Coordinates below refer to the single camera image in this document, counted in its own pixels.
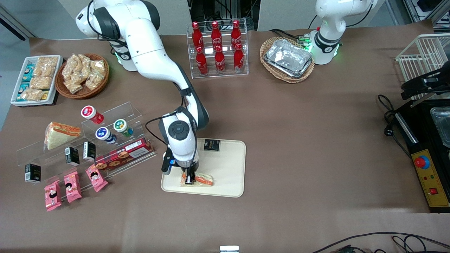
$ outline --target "wicker basket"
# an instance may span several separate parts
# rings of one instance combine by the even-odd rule
[[[306,69],[306,71],[303,73],[303,75],[300,78],[292,78],[289,75],[287,75],[286,73],[282,72],[281,70],[275,68],[274,66],[268,64],[265,60],[264,60],[264,55],[267,53],[267,51],[271,48],[271,46],[273,45],[273,43],[276,40],[280,40],[280,39],[286,39],[289,42],[291,42],[293,45],[300,47],[300,44],[298,44],[297,42],[291,40],[291,39],[287,39],[287,38],[283,38],[283,37],[273,37],[270,38],[268,40],[266,40],[261,48],[259,49],[259,56],[260,56],[260,60],[262,65],[264,65],[264,67],[272,74],[274,75],[274,77],[283,80],[285,82],[288,83],[298,83],[301,82],[303,80],[305,80],[312,72],[312,70],[314,69],[314,60],[313,62],[309,65],[309,67]]]
[[[86,87],[86,85],[84,85],[84,83],[85,83],[85,81],[84,81],[81,84],[83,86],[83,89],[77,91],[75,94],[71,94],[70,91],[67,89],[67,87],[64,85],[64,77],[63,77],[62,72],[63,72],[64,67],[66,66],[66,62],[63,63],[62,66],[59,68],[58,73],[56,74],[55,87],[56,87],[56,90],[61,95],[65,96],[66,98],[70,98],[70,99],[91,98],[91,97],[97,95],[98,93],[100,93],[105,88],[106,84],[108,83],[109,65],[108,65],[108,62],[106,61],[106,59],[97,54],[84,54],[84,55],[89,57],[89,59],[91,59],[93,61],[103,60],[103,62],[105,63],[105,69],[106,69],[105,78],[99,84],[99,86],[97,88],[95,88],[94,90],[89,90],[89,88]]]

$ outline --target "robotic arm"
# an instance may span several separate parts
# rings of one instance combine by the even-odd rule
[[[317,0],[315,11],[322,19],[318,31],[312,31],[311,53],[315,64],[327,64],[338,49],[338,43],[346,29],[344,17],[367,12],[378,0]]]
[[[137,70],[142,76],[173,82],[187,102],[174,112],[164,115],[159,122],[161,134],[168,144],[165,159],[171,154],[178,166],[186,172],[186,184],[192,184],[198,168],[197,138],[195,132],[203,129],[209,116],[194,87],[180,65],[173,62],[157,33],[160,20],[156,7],[141,0],[94,1],[84,8],[76,22],[88,36],[109,41],[123,59],[127,70]]]

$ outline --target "acrylic display rack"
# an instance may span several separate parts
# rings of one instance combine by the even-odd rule
[[[130,144],[140,138],[146,138],[141,122],[142,115],[130,102],[119,105],[102,114],[104,115],[105,119],[101,124],[95,125],[91,120],[83,121],[81,123],[81,137],[78,137],[73,141],[65,143],[57,148],[44,151],[44,141],[39,141],[25,148],[19,149],[16,152],[16,155],[17,164],[20,170],[25,173],[25,165],[29,163],[41,166],[41,181],[37,184],[41,185],[42,188],[44,188],[49,183],[52,183],[55,180],[59,179],[59,185],[61,187],[63,200],[66,198],[63,177],[67,174],[77,171],[80,178],[81,191],[91,188],[92,184],[85,171],[89,166],[93,164],[93,162],[86,161],[82,158],[83,143],[85,141],[90,141],[95,144],[96,157],[98,157],[100,155],[107,154],[110,151],[113,151],[121,146]],[[118,133],[114,130],[113,124],[117,119],[125,119],[128,125],[133,128],[133,136],[125,137],[123,136],[123,134]],[[117,137],[116,143],[110,145],[105,141],[98,140],[95,137],[95,132],[99,127],[107,127],[113,134],[115,134]],[[78,150],[80,156],[80,165],[74,167],[72,165],[66,164],[64,153],[64,149],[66,147],[74,147]],[[108,180],[111,177],[124,172],[134,165],[139,164],[155,155],[155,152],[150,152],[134,160],[131,160],[130,162],[114,170],[101,171],[102,176],[104,179]]]
[[[244,53],[244,67],[241,73],[234,72],[234,51],[231,50],[231,32],[233,30],[234,20],[236,19],[218,20],[220,33],[222,34],[222,50],[225,56],[225,71],[220,75],[216,71],[216,62],[214,59],[215,53],[211,42],[212,21],[198,22],[198,28],[203,34],[203,44],[205,46],[204,54],[208,65],[208,74],[206,76],[201,76],[197,67],[197,61],[195,60],[197,52],[195,51],[195,46],[192,41],[192,24],[187,24],[188,55],[191,68],[191,77],[193,79],[201,77],[248,75],[248,37],[247,21],[245,18],[237,19],[240,22],[242,52]]]

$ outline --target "red bottle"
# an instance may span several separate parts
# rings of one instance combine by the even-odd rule
[[[206,57],[203,54],[203,50],[201,47],[196,48],[197,56],[195,60],[197,61],[197,67],[200,70],[200,76],[205,76],[208,74],[208,66],[206,64]]]
[[[234,72],[241,73],[244,69],[244,53],[242,52],[242,44],[236,44],[234,52]]]
[[[225,56],[224,53],[222,53],[222,45],[216,46],[215,50],[216,55],[214,58],[216,60],[216,71],[219,75],[222,75],[225,72]]]
[[[233,31],[231,32],[232,50],[236,50],[236,44],[241,44],[241,30],[239,30],[239,20],[233,21]]]
[[[211,40],[212,48],[214,48],[214,51],[216,51],[216,49],[219,47],[220,51],[222,51],[222,34],[219,31],[219,23],[217,21],[212,22]]]
[[[198,22],[192,22],[192,28],[192,41],[194,42],[194,46],[195,48],[200,47],[203,50],[203,35],[202,32],[198,29]]]

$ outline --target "white wire basket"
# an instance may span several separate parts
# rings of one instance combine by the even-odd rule
[[[404,81],[440,69],[450,55],[450,33],[422,34],[417,36],[396,57],[403,74]],[[418,100],[425,97],[422,93],[412,97]],[[429,99],[450,99],[450,93],[435,95]]]

